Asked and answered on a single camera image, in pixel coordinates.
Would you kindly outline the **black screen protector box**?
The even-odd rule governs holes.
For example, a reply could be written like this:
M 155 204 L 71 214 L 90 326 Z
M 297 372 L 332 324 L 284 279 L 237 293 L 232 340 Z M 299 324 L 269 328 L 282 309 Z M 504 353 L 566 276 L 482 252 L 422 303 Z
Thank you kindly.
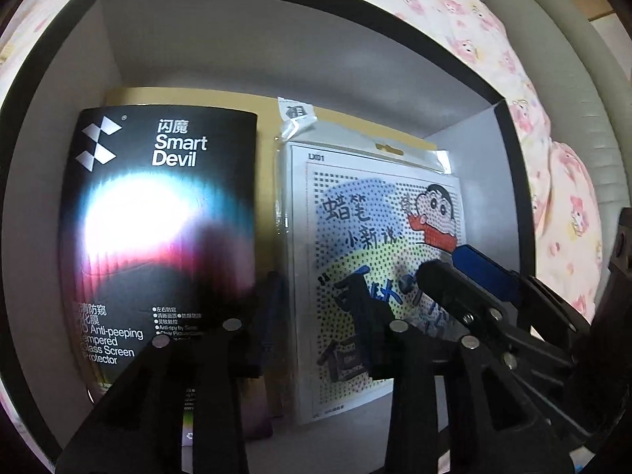
M 197 335 L 255 283 L 254 113 L 88 108 L 76 122 L 59 220 L 62 300 L 100 399 L 156 336 Z

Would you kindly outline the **Shin-chan dotted board pack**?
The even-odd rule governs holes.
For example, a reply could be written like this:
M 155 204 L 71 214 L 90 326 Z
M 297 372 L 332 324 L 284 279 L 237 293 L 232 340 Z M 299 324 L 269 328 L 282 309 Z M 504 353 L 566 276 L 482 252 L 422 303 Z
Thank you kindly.
M 290 289 L 295 419 L 358 408 L 392 385 L 363 366 L 340 282 L 361 275 L 370 295 L 426 334 L 447 314 L 418 289 L 422 262 L 466 240 L 459 180 L 444 150 L 361 133 L 288 98 L 277 102 L 277 228 Z

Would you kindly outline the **grey-green sofa cushion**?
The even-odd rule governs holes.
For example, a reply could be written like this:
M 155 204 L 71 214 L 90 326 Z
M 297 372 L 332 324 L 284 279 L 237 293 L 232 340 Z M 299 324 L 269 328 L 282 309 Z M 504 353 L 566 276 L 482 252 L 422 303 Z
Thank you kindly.
M 551 120 L 552 137 L 586 166 L 612 252 L 631 204 L 631 85 L 612 51 L 571 0 L 481 0 L 509 42 Z

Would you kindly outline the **pink cartoon print blanket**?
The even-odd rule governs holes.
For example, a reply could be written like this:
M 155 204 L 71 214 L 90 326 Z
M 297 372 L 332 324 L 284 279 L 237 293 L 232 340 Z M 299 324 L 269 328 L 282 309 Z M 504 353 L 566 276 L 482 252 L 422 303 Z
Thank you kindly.
M 588 239 L 570 234 L 570 205 L 583 197 L 588 215 L 598 218 L 585 156 L 554 136 L 553 107 L 544 101 L 544 84 L 527 68 L 516 33 L 537 31 L 523 17 L 501 15 L 484 0 L 366 0 L 403 19 L 442 46 L 448 39 L 471 39 L 476 56 L 469 65 L 504 96 L 521 144 L 534 204 L 537 272 L 586 318 L 596 309 L 602 267 L 603 234 L 596 224 Z

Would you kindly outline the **black cardboard storage box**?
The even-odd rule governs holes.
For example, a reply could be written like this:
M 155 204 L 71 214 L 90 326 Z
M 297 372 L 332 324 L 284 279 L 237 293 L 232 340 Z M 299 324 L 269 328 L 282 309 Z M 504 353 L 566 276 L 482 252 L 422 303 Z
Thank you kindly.
M 1 389 L 44 460 L 90 409 L 57 278 L 63 169 L 80 110 L 121 86 L 287 96 L 434 140 L 462 181 L 468 241 L 534 273 L 506 102 L 400 18 L 365 0 L 70 0 L 1 104 Z

